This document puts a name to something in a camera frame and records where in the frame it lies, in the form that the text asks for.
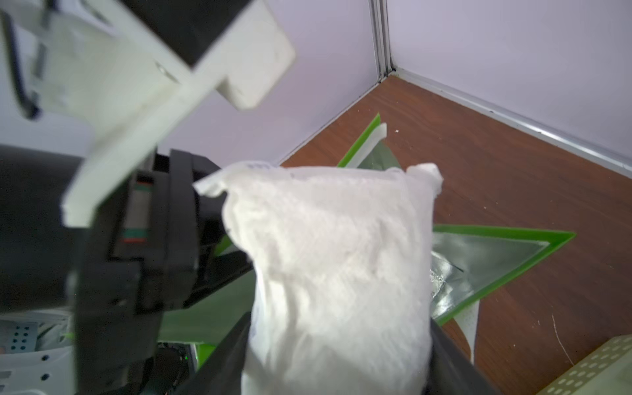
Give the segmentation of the green insulated delivery bag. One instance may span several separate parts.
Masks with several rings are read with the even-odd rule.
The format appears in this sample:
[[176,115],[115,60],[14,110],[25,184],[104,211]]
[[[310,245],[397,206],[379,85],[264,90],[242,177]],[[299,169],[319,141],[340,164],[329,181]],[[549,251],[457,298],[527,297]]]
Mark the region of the green insulated delivery bag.
[[[336,167],[372,171],[407,169],[393,160],[392,152],[383,142],[387,134],[386,124],[375,118],[355,142],[350,154]],[[225,194],[217,197],[223,197],[225,203]],[[245,253],[233,244],[226,229],[225,233],[227,251]],[[477,303],[482,296],[558,250],[570,238],[571,233],[562,231],[436,225],[433,220],[431,320],[439,324]],[[169,312],[162,320],[159,340],[218,346],[230,331],[230,326],[222,323],[226,314],[232,314],[235,319],[248,312],[252,316],[256,275],[252,260],[245,255],[252,268],[235,281],[250,293],[248,301],[222,301],[209,296],[188,309]]]

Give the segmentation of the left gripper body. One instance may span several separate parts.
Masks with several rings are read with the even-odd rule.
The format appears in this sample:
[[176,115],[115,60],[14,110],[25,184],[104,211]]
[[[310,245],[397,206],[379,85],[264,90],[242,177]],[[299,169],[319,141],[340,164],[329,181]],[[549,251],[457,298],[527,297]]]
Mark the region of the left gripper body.
[[226,249],[223,197],[194,189],[216,171],[209,159],[174,150],[98,208],[74,271],[80,394],[168,394],[195,380],[193,349],[159,340],[164,314],[252,268],[245,253]]

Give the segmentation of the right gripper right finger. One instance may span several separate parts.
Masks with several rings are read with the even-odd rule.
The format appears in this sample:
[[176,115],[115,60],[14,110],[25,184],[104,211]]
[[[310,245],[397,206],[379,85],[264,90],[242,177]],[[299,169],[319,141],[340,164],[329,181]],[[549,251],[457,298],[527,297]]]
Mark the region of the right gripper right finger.
[[434,320],[431,320],[431,337],[432,352],[426,384],[427,394],[500,394]]

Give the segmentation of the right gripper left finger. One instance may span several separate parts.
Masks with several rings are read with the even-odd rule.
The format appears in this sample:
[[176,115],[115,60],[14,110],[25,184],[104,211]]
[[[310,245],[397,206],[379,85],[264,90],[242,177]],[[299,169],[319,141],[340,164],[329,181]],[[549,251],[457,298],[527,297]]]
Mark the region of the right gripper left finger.
[[207,360],[193,370],[174,394],[242,394],[241,375],[245,367],[251,313],[244,314]]

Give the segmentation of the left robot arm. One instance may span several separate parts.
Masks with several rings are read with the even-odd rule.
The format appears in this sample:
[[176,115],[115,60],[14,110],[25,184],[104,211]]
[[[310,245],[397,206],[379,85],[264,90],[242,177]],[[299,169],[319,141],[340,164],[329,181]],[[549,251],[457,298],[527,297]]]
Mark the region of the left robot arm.
[[200,367],[159,343],[166,312],[188,309],[251,269],[217,256],[223,197],[194,183],[217,171],[184,151],[133,171],[85,228],[62,223],[80,159],[1,149],[4,394],[238,394],[250,314]]

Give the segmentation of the white ice pack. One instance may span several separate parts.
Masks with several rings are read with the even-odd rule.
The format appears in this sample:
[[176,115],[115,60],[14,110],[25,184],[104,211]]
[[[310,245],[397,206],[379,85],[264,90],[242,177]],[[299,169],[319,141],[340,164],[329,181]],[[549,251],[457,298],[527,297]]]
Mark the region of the white ice pack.
[[244,394],[419,394],[431,356],[431,246],[442,176],[243,162],[194,184],[225,194],[256,275]]

